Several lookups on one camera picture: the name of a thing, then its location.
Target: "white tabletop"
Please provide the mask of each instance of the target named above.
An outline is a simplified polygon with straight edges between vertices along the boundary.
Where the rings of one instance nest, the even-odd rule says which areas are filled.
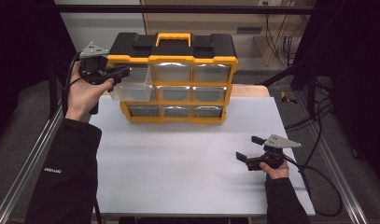
[[[129,122],[102,96],[91,124],[103,131],[97,155],[102,213],[134,216],[266,214],[265,173],[235,158],[264,153],[252,135],[287,137],[274,98],[232,97],[222,124]],[[293,158],[291,148],[286,155]],[[296,167],[290,179],[308,215],[315,210]]]

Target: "yellow organizer box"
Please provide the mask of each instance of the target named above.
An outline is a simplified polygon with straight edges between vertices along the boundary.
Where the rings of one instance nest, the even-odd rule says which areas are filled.
[[[224,122],[238,64],[230,35],[120,33],[107,58],[131,68],[110,93],[129,121]]]

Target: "person's right hand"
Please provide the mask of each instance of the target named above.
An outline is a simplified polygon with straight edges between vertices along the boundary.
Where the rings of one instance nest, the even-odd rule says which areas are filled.
[[[79,62],[76,62],[73,67],[70,83],[80,78]],[[108,79],[100,85],[92,85],[84,79],[79,79],[76,83],[70,86],[68,94],[68,109],[66,113],[67,119],[85,121],[86,116],[91,109],[97,104],[103,92],[112,88],[114,80]]]
[[[289,166],[286,160],[284,160],[282,165],[277,169],[273,169],[265,162],[260,163],[260,168],[264,173],[267,173],[271,179],[289,177]]]

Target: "black curtain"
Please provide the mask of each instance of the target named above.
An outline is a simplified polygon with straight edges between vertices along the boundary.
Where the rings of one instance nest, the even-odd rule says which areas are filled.
[[[54,65],[63,81],[76,53],[59,12],[34,8],[48,1],[0,1],[0,131],[26,87],[48,79]]]
[[[303,49],[325,24],[323,20],[309,24]],[[355,151],[380,177],[380,0],[346,1],[328,36],[321,41],[324,47],[314,55],[313,66],[318,76],[331,78],[335,112]]]

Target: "black jacket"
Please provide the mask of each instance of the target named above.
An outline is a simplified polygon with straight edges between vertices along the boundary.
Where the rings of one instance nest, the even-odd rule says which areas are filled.
[[[97,191],[96,152],[102,132],[65,119],[30,201],[27,224],[90,224]],[[309,223],[288,178],[265,182],[268,223]]]

